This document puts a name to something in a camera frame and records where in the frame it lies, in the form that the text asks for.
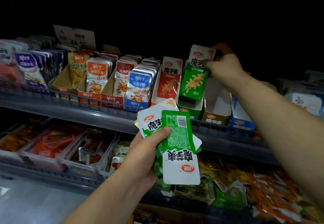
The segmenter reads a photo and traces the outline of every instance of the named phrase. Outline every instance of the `white floor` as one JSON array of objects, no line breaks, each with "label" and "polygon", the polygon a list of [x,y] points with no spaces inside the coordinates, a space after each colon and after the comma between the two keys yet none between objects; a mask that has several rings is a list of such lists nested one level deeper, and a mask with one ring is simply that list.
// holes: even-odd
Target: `white floor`
[{"label": "white floor", "polygon": [[39,181],[0,176],[0,224],[59,224],[86,197]]}]

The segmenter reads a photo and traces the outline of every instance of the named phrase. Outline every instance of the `store shelf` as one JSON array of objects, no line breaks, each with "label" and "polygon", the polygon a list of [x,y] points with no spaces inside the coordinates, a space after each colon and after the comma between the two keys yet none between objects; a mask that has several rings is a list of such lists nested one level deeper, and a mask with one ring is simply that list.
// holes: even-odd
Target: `store shelf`
[{"label": "store shelf", "polygon": [[[0,174],[41,181],[57,188],[63,187],[73,191],[78,189],[79,193],[87,195],[102,184],[102,181],[78,177],[70,173],[38,169],[34,166],[3,160],[0,160]],[[247,210],[243,212],[233,212],[202,205],[197,202],[165,197],[160,190],[155,188],[152,188],[142,198],[141,203],[200,213],[204,217],[204,223],[257,223],[257,221],[249,215]]]},{"label": "store shelf", "polygon": [[[0,87],[0,107],[20,110],[106,128],[128,134],[136,134],[136,114],[124,110],[84,104],[72,100],[42,95],[35,92]],[[241,134],[222,132],[225,126],[192,120],[193,133],[202,140],[202,148],[254,161],[279,165],[264,141]]]}]

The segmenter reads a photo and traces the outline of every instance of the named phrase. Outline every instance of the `barcode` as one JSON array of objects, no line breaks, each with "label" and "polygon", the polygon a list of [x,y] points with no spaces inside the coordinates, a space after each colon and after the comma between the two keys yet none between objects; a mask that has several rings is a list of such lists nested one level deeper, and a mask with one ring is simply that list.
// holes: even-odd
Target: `barcode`
[{"label": "barcode", "polygon": [[178,127],[187,128],[187,117],[186,116],[177,116]]}]

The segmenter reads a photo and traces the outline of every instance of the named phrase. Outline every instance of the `forearm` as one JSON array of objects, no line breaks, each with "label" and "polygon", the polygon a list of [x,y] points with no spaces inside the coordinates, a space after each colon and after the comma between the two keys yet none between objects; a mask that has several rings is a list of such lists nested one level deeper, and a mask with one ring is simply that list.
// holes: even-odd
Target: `forearm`
[{"label": "forearm", "polygon": [[144,192],[118,169],[61,224],[125,224]]},{"label": "forearm", "polygon": [[248,75],[232,92],[290,176],[324,206],[324,122]]}]

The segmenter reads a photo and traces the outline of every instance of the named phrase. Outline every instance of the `clear plastic container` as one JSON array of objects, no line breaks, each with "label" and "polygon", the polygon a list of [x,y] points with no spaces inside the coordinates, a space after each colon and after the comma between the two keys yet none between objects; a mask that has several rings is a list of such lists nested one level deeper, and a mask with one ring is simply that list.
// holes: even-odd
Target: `clear plastic container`
[{"label": "clear plastic container", "polygon": [[134,137],[128,137],[128,136],[119,136],[114,144],[111,143],[111,151],[110,153],[107,153],[102,157],[100,162],[98,163],[98,172],[103,176],[104,179],[107,179],[111,174],[107,171],[105,171],[106,165],[110,167],[112,158],[115,155],[115,150],[117,148],[118,143],[124,142],[124,141],[132,141]]},{"label": "clear plastic container", "polygon": [[[45,128],[46,127],[46,123],[47,123],[47,120],[45,122],[41,123],[40,126]],[[11,132],[17,131],[24,124],[30,124],[30,120],[29,119],[24,119],[24,120],[16,123],[15,125],[13,125],[11,128],[8,128],[6,131],[0,133],[0,145],[5,142],[5,140],[2,140],[3,137],[5,137],[6,135],[10,134]],[[30,160],[28,160],[27,157],[21,155],[21,152],[28,145],[33,144],[38,139],[39,139],[39,137],[36,136],[31,142],[29,142],[28,144],[26,144],[24,147],[22,147],[17,152],[0,150],[0,159],[10,160],[10,161],[16,161],[16,162],[20,162],[20,163],[28,163],[28,162],[30,162]]]},{"label": "clear plastic container", "polygon": [[100,165],[101,161],[107,157],[107,155],[111,154],[111,152],[114,148],[114,145],[116,144],[116,141],[117,141],[116,134],[115,133],[112,133],[112,134],[114,134],[114,138],[111,141],[111,144],[109,145],[106,152],[103,154],[102,158],[100,159],[100,161],[98,162],[98,164],[96,166],[92,167],[89,165],[84,165],[81,163],[70,161],[70,158],[73,156],[73,154],[76,152],[76,150],[78,150],[79,145],[82,143],[82,140],[86,136],[86,134],[82,137],[82,139],[79,140],[79,142],[77,144],[75,144],[74,147],[71,147],[69,149],[66,156],[63,159],[61,159],[61,162],[67,165],[67,167],[69,168],[69,170],[72,174],[76,174],[76,175],[94,179],[94,180],[101,180],[102,176],[98,172],[99,165]]},{"label": "clear plastic container", "polygon": [[74,141],[72,141],[61,153],[59,156],[56,158],[50,158],[46,156],[41,156],[34,154],[32,152],[34,145],[38,142],[38,140],[44,136],[50,129],[52,129],[53,126],[51,126],[49,129],[46,129],[42,134],[40,134],[37,139],[33,143],[29,143],[21,152],[21,155],[27,156],[38,168],[42,169],[48,169],[48,170],[53,170],[53,171],[59,171],[63,172],[66,169],[66,165],[61,163],[61,159],[66,156],[68,153],[69,149],[72,147],[75,147],[77,143],[80,142],[80,140],[83,138],[85,135],[84,133],[81,133],[79,136],[77,136]]}]

